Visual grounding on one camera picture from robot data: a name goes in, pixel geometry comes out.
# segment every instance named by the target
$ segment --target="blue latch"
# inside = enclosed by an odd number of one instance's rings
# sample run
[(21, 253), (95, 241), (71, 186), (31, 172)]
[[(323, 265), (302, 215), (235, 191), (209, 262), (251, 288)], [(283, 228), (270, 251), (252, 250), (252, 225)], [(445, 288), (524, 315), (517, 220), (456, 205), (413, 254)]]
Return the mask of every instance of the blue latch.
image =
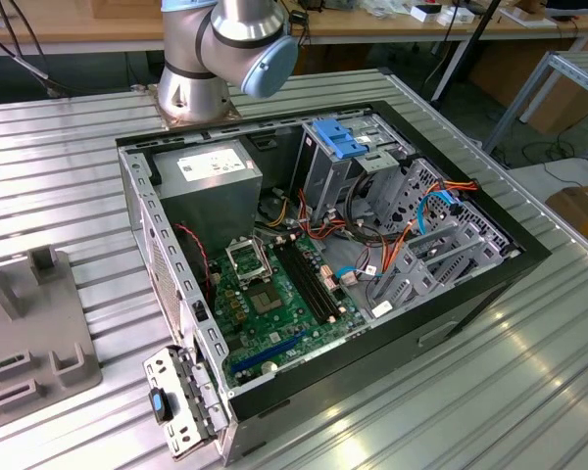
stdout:
[(335, 119), (315, 120), (313, 126), (326, 145), (335, 151), (335, 156), (340, 160), (357, 157), (368, 151), (367, 147), (360, 145), (349, 130)]

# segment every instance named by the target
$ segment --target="light blue cap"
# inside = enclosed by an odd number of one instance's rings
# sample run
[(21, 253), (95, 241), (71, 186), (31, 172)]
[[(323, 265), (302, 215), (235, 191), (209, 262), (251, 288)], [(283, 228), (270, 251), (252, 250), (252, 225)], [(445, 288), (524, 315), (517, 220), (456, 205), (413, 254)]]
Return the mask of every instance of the light blue cap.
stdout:
[(292, 36), (278, 38), (250, 67), (242, 82), (242, 92), (253, 98), (272, 96), (292, 74), (297, 58), (296, 40)]
[(161, 11), (164, 13), (180, 12), (181, 10), (211, 7), (217, 3), (218, 0), (162, 0)]

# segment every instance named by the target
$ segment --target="blue pcie slot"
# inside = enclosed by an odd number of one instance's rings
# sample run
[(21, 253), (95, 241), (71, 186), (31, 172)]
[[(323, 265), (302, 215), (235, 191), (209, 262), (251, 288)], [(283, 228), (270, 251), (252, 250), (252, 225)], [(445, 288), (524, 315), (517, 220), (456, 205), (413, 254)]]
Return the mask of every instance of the blue pcie slot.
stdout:
[(278, 345), (274, 345), (271, 348), (268, 348), (267, 350), (263, 350), (255, 355), (240, 360), (236, 364), (231, 365), (231, 371), (233, 373), (241, 372), (242, 370), (249, 369), (261, 362), (264, 362), (265, 360), (268, 360), (271, 357), (274, 357), (281, 353), (285, 353), (286, 351), (290, 351), (299, 343), (299, 341), (301, 341), (301, 338), (303, 336), (305, 336), (305, 330), (301, 331), (289, 340), (282, 341)]

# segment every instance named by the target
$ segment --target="aluminum workbench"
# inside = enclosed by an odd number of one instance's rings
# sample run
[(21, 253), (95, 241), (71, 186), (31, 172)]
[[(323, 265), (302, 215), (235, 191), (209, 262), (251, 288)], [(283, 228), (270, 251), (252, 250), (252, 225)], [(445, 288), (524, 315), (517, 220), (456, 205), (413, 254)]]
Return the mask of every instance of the aluminum workbench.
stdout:
[[(588, 243), (405, 84), (291, 78), (244, 117), (386, 100), (553, 251), (464, 332), (229, 468), (588, 468)], [(0, 428), (0, 468), (174, 464), (141, 362), (170, 341), (128, 226), (114, 139), (160, 129), (150, 96), (0, 106), (0, 261), (69, 253), (103, 381)], [(210, 468), (219, 468), (212, 463)]]

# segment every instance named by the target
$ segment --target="motherboard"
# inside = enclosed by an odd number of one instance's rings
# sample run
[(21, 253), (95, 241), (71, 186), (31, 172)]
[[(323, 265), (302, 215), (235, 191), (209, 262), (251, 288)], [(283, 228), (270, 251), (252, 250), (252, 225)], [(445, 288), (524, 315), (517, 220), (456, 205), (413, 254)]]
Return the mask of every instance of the motherboard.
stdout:
[(234, 266), (228, 255), (210, 266), (218, 282), (216, 323), (229, 348), (224, 373), (230, 387), (272, 372), (307, 353), (347, 337), (367, 322), (353, 300), (331, 280), (309, 238), (263, 245), (270, 279), (240, 287), (240, 272), (258, 265), (245, 254)]

